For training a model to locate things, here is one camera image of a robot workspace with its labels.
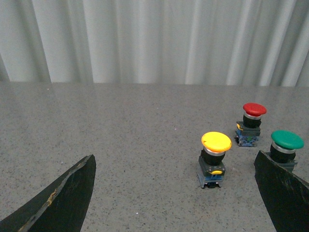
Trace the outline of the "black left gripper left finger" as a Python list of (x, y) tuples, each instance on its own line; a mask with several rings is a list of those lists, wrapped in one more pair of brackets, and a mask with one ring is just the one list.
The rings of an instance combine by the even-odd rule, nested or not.
[(86, 156), (0, 222), (2, 232), (79, 232), (92, 197), (94, 155)]

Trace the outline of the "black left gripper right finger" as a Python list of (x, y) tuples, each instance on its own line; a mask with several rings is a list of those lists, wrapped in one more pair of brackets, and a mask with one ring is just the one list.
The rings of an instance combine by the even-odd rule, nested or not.
[(261, 197), (278, 232), (309, 230), (309, 184), (260, 150), (254, 161)]

